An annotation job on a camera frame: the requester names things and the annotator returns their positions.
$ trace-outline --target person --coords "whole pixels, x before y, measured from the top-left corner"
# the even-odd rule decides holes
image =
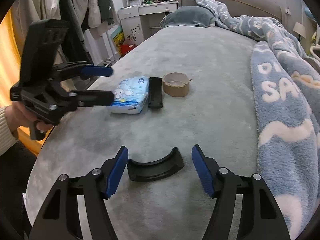
[[[37,117],[29,112],[21,102],[12,102],[12,105],[0,108],[0,155],[4,154],[17,142],[17,128],[29,127]],[[37,129],[48,131],[52,125],[43,121],[37,123]]]
[[[12,231],[23,239],[23,197],[36,156],[18,141],[17,128],[30,127],[37,117],[21,102],[0,108],[0,239],[12,239]],[[37,129],[52,125],[40,121]]]

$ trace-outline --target black curved part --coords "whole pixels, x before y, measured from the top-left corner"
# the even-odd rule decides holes
[[[183,159],[177,147],[164,158],[149,162],[139,163],[128,160],[128,174],[133,181],[147,182],[169,177],[184,167]]]
[[[149,99],[148,108],[161,109],[162,103],[162,78],[149,78]]]
[[[70,178],[57,178],[45,198],[31,229],[29,240],[80,240],[82,238],[75,192],[68,190]]]

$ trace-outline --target brown tape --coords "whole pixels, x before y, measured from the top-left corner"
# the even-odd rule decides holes
[[[162,78],[163,91],[172,97],[185,97],[189,93],[189,81],[183,73],[169,73]]]

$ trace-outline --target hand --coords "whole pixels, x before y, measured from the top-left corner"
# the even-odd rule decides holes
[[[21,102],[12,102],[12,105],[5,109],[5,116],[11,132],[20,126],[30,127],[32,122],[38,120],[36,115],[29,112]],[[37,123],[38,130],[47,131],[51,128],[51,124],[45,124],[43,121]]]

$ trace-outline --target cartoon print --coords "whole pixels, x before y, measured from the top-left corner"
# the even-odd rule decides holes
[[[131,96],[133,92],[130,86],[122,84],[120,87],[115,89],[114,94],[115,99],[124,99],[126,96]]]

